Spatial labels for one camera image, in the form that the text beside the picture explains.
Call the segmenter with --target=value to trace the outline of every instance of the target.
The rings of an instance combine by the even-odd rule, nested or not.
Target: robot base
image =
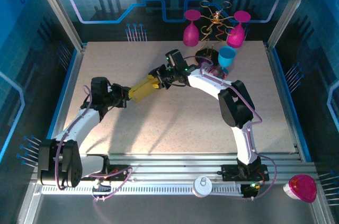
[[[242,173],[239,171],[238,165],[222,165],[221,171],[218,172],[219,175],[222,175],[223,182],[259,182],[263,179],[269,181],[269,173],[267,171],[267,166],[261,164],[258,169],[249,174],[246,178],[242,177]]]

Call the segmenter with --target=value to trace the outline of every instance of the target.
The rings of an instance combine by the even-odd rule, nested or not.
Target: speckled board
[[[219,50],[222,44],[216,45]],[[182,41],[89,42],[84,54],[66,125],[78,113],[92,77],[132,86],[152,69],[166,62],[165,54],[179,49],[195,55],[200,44],[186,47]],[[294,151],[286,118],[272,76],[264,44],[247,41],[238,50],[227,80],[244,82],[263,123],[254,126],[258,151]],[[130,101],[126,109],[113,109],[87,136],[81,153],[236,153],[232,130],[221,118],[218,101],[191,87],[171,87]]]

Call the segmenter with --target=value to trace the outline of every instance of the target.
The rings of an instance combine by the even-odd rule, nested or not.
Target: blue plastic cup
[[[229,46],[220,48],[218,61],[222,68],[230,66],[237,54],[237,51]]]

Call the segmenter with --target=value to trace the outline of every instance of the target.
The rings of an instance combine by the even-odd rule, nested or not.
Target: white robotic arm
[[[214,77],[213,75],[207,74],[204,77],[205,70],[196,69],[194,70],[189,76],[189,84],[191,87],[198,88],[200,90],[203,90],[204,92],[212,95],[217,100],[219,99],[219,93],[223,89],[227,89],[227,86],[221,85],[220,83],[217,83],[220,81],[220,78]],[[225,81],[226,84],[231,85],[231,81]],[[253,132],[250,128],[251,138],[248,138],[247,136],[247,126],[250,123],[250,121],[246,122],[243,127],[240,129],[239,127],[231,127],[235,143],[237,145],[237,152],[238,152],[238,159],[244,163],[245,165],[248,165],[252,162],[254,162],[257,159],[257,155],[255,153],[255,146],[253,141]]]
[[[59,186],[76,187],[81,178],[89,174],[106,174],[108,157],[80,155],[79,147],[83,140],[100,123],[109,108],[126,107],[128,100],[145,97],[153,91],[150,89],[168,89],[175,81],[201,89],[219,101],[221,116],[234,133],[239,178],[242,181],[251,179],[251,174],[257,172],[261,166],[261,160],[255,152],[251,130],[254,105],[244,84],[241,81],[221,80],[196,65],[188,66],[178,50],[167,53],[166,57],[169,61],[167,66],[161,65],[152,70],[146,79],[132,88],[111,85],[104,77],[93,78],[91,101],[87,102],[86,98],[78,116],[61,134],[52,140],[41,142],[38,181],[44,185],[56,185],[56,180],[59,180]]]

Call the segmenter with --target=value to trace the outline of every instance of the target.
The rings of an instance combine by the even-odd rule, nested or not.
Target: metal frame
[[[295,145],[297,146],[297,151],[300,155],[300,158],[303,162],[310,162],[311,161],[311,157],[309,155],[308,150],[306,149],[306,152],[304,152],[304,147],[302,146],[303,142],[304,144],[306,144],[304,135],[302,133],[302,129],[301,129],[301,125],[299,123],[298,118],[296,117],[296,115],[294,115],[292,109],[294,109],[293,103],[289,101],[288,98],[288,88],[286,83],[284,83],[284,79],[282,78],[283,75],[281,75],[282,69],[280,67],[280,65],[278,65],[277,63],[277,59],[278,57],[276,56],[276,54],[274,53],[275,50],[269,50],[268,47],[266,46],[266,54],[267,54],[267,58],[269,60],[270,66],[271,66],[271,70],[272,70],[272,74],[273,74],[273,78],[275,81],[275,85],[276,88],[278,90],[278,94],[281,100],[281,104],[282,104],[282,108],[286,117],[286,121],[288,124],[288,128],[291,134],[291,138],[294,141]]]
[[[70,38],[76,50],[78,52],[81,51],[83,47],[81,39],[77,31],[75,30],[75,27],[73,26],[61,2],[59,0],[47,0],[47,1],[50,4],[52,10],[54,11],[55,15],[57,16],[58,20],[60,21],[61,25],[63,26],[66,34]]]
[[[78,51],[82,50],[82,43],[78,34],[75,31],[74,26],[69,20],[68,15],[63,9],[62,5],[58,0],[47,0],[55,14],[58,16],[62,26],[64,27],[67,35],[70,37],[73,45]],[[272,35],[269,39],[268,46],[269,50],[273,49],[277,43],[282,32],[286,28],[288,22],[290,21],[293,13],[298,8],[301,0],[290,0],[287,4],[284,12],[282,13],[281,18],[279,19],[275,29],[272,32]],[[57,134],[60,130],[63,129],[63,120],[66,117],[66,113],[69,107],[69,101],[72,97],[72,92],[76,82],[76,78],[80,69],[80,64],[82,61],[83,53],[79,52],[80,55],[76,60],[76,66],[73,67],[72,75],[67,85],[65,97],[63,104],[61,105],[60,114],[58,116],[58,122],[53,131],[54,134]],[[275,66],[272,67],[273,73],[277,73]],[[280,87],[280,91],[283,91],[283,88],[277,83],[277,87]],[[311,175],[314,179],[318,181],[318,175],[313,163],[305,162],[305,156],[302,152],[300,146],[298,134],[294,131],[294,140],[298,147],[296,153],[293,154],[268,154],[269,157],[273,158],[276,161],[278,168],[278,176],[276,184],[284,184],[294,175],[300,173],[306,173]],[[133,174],[131,176],[130,182],[127,184],[131,190],[134,190],[129,194],[140,194],[141,187],[150,188],[153,190],[155,187],[164,188],[169,186],[174,186],[175,188],[181,188],[190,186],[194,179],[199,175],[205,175],[209,177],[215,187],[221,186],[231,186],[231,183],[222,182],[222,179],[217,175],[217,171],[220,170],[220,165],[223,164],[236,164],[236,155],[235,154],[210,154],[210,155],[110,155],[110,161],[115,164],[128,164],[133,167]],[[263,163],[268,165],[269,171],[273,172],[273,166],[270,162],[263,160]],[[36,179],[36,169],[33,172],[32,180],[29,184],[28,190],[24,202],[21,207],[19,214],[18,223],[33,223],[35,213],[38,209],[38,205],[41,199],[41,194],[56,194],[55,188],[48,189],[47,186],[41,186],[37,184]],[[79,188],[91,188],[91,182],[81,182]],[[69,190],[67,194],[79,194],[81,189]],[[82,194],[91,194],[91,189],[84,189],[81,192]],[[318,196],[316,201],[312,204],[313,211],[315,214],[315,219],[318,223],[334,223],[331,211],[326,202],[324,192],[320,184],[318,184]]]
[[[301,0],[289,0],[267,42],[269,50],[272,50],[277,44],[300,3]]]

